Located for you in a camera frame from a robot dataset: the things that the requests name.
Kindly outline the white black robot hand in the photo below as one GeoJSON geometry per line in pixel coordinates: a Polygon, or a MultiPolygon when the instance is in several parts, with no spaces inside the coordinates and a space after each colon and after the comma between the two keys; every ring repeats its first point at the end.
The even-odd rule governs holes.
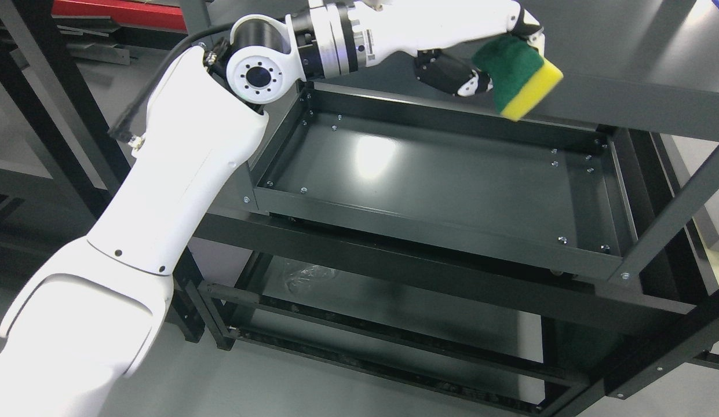
{"type": "Polygon", "coordinates": [[[545,55],[542,24],[516,1],[354,2],[348,16],[364,37],[367,68],[399,51],[416,56],[504,34],[545,55]]]}

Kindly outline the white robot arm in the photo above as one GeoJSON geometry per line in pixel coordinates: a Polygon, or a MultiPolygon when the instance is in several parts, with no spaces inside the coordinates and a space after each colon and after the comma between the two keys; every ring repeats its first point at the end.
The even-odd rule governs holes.
{"type": "Polygon", "coordinates": [[[0,416],[97,416],[155,343],[174,270],[269,121],[306,80],[298,15],[186,37],[110,129],[136,159],[100,218],[24,285],[0,323],[0,416]]]}

